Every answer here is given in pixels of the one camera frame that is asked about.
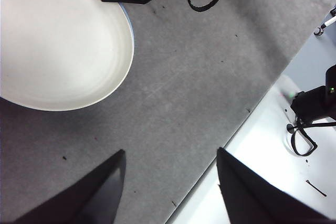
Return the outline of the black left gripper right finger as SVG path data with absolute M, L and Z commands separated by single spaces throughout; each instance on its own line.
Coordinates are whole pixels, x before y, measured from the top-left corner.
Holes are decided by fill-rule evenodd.
M 228 151 L 216 154 L 219 188 L 231 223 L 330 223 L 331 219 L 276 188 Z

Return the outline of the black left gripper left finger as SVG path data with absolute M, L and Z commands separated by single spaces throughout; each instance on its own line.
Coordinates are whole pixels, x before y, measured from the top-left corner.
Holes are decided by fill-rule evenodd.
M 123 193 L 125 170 L 126 154 L 119 150 L 14 223 L 113 223 Z

